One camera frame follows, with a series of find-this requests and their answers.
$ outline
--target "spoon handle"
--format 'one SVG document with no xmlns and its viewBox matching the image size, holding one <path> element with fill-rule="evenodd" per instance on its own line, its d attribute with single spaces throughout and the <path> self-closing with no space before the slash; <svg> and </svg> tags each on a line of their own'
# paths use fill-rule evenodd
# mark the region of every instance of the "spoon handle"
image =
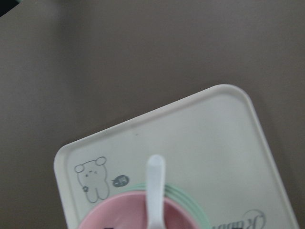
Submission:
<svg viewBox="0 0 305 229">
<path fill-rule="evenodd" d="M 160 155 L 152 155 L 146 170 L 147 229 L 164 229 L 163 196 L 165 184 L 165 160 Z"/>
</svg>

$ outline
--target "gray table surface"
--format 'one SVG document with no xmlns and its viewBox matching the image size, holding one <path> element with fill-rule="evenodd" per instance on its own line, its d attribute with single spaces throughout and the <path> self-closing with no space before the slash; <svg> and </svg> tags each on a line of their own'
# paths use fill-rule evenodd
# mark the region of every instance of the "gray table surface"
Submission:
<svg viewBox="0 0 305 229">
<path fill-rule="evenodd" d="M 0 18 L 0 228 L 66 228 L 58 149 L 210 86 L 251 97 L 305 228 L 305 2 L 25 0 Z"/>
</svg>

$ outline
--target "spoon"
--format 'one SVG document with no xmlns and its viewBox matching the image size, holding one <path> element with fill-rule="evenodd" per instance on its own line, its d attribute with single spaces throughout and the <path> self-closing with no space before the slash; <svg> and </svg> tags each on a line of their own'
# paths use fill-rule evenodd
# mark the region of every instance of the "spoon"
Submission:
<svg viewBox="0 0 305 229">
<path fill-rule="evenodd" d="M 152 155 L 146 168 L 147 229 L 166 229 L 163 215 L 165 160 Z"/>
</svg>

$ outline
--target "white tray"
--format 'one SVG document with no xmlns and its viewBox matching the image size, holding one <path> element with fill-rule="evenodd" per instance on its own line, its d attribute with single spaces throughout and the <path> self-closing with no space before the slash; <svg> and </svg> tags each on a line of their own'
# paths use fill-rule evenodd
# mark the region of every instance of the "white tray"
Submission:
<svg viewBox="0 0 305 229">
<path fill-rule="evenodd" d="M 250 98 L 225 84 L 62 147 L 54 170 L 68 228 L 144 182 L 152 154 L 165 157 L 167 183 L 190 194 L 213 229 L 299 228 Z"/>
</svg>

